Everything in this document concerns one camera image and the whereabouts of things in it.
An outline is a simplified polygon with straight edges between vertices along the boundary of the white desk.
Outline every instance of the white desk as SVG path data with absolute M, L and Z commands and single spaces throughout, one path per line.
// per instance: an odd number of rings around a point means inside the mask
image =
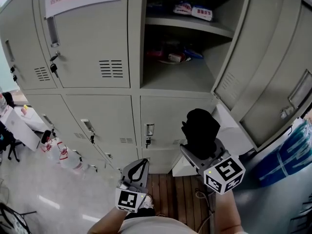
M 9 106 L 8 111 L 0 118 L 0 121 L 15 139 L 19 139 L 30 150 L 36 151 L 40 138 L 26 125 L 13 108 Z
M 42 119 L 39 117 L 39 115 L 33 108 L 29 107 L 27 109 L 27 114 L 25 116 L 21 112 L 20 110 L 21 108 L 22 107 L 15 107 L 14 111 L 32 130 L 43 133 L 45 130 L 50 130 L 49 127 L 42 121 Z

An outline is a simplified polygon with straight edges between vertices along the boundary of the black pants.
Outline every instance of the black pants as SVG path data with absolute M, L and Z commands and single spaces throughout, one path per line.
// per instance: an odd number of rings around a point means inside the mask
M 137 213 L 130 213 L 126 216 L 126 219 L 134 218 L 134 217 L 142 217 L 142 216 L 155 216 L 154 208 L 140 208 Z

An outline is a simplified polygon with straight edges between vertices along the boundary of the wooden floor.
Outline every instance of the wooden floor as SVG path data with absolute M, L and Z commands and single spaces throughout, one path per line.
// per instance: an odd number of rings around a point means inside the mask
M 206 199 L 195 196 L 196 188 L 206 191 L 206 187 L 195 176 L 152 174 L 148 176 L 147 188 L 153 198 L 156 215 L 164 214 L 177 219 L 194 231 L 197 231 L 202 220 L 209 215 Z M 213 208 L 213 200 L 209 199 L 209 202 Z M 209 233 L 209 220 L 200 233 Z

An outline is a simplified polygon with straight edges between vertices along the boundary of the shoe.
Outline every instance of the shoe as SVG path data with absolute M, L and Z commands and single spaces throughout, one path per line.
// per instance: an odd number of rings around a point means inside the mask
M 153 205 L 153 200 L 152 200 L 152 197 L 150 195 L 146 195 L 143 203 L 141 204 L 141 207 L 140 208 L 146 208 L 146 209 L 149 209 L 149 208 L 154 208 L 154 205 Z

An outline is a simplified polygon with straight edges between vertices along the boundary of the forearm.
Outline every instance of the forearm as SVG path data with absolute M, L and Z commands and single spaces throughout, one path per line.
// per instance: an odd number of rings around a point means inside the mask
M 88 231 L 88 234 L 117 234 L 127 212 L 114 207 L 106 216 Z
M 215 229 L 216 233 L 222 234 L 234 234 L 243 231 L 232 191 L 224 195 L 216 194 Z

